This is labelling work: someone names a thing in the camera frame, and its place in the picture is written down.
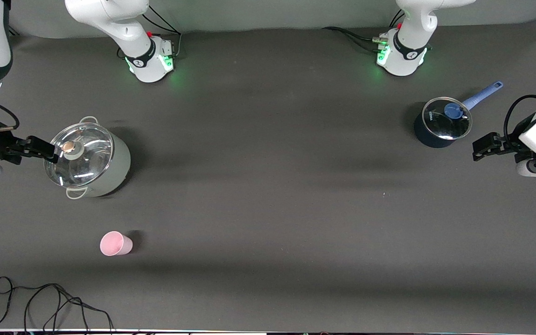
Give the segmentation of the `pink plastic cup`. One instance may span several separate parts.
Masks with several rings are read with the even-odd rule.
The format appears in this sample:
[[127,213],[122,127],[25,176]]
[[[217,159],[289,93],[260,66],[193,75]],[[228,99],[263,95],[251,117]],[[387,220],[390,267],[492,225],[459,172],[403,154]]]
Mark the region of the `pink plastic cup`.
[[111,231],[101,238],[99,248],[105,256],[123,256],[132,251],[133,241],[118,231]]

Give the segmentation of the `glass lid with blue knob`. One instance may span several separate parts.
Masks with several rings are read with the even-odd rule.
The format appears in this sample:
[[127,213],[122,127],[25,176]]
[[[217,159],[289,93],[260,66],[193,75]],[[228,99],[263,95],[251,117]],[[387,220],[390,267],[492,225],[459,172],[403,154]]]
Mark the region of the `glass lid with blue knob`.
[[421,123],[426,131],[441,140],[458,140],[470,133],[471,112],[462,102],[450,97],[433,98],[421,112]]

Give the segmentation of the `pale green stockpot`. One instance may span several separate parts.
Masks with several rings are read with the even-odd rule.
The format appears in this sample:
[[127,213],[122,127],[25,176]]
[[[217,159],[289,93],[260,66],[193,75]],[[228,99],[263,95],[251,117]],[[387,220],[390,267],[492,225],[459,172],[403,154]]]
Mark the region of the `pale green stockpot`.
[[131,166],[131,154],[126,143],[113,134],[113,132],[109,132],[113,138],[114,146],[113,155],[107,169],[103,172],[102,176],[82,187],[65,188],[61,186],[65,189],[66,196],[69,199],[78,200],[85,197],[107,195],[119,188],[125,180]]

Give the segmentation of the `glass lid with gold knob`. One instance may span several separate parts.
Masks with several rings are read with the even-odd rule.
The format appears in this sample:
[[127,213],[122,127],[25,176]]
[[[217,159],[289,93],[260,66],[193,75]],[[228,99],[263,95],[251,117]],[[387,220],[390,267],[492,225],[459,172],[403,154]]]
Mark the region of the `glass lid with gold knob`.
[[102,176],[112,159],[114,141],[98,119],[87,116],[63,129],[51,144],[58,161],[43,163],[45,173],[59,186],[79,188]]

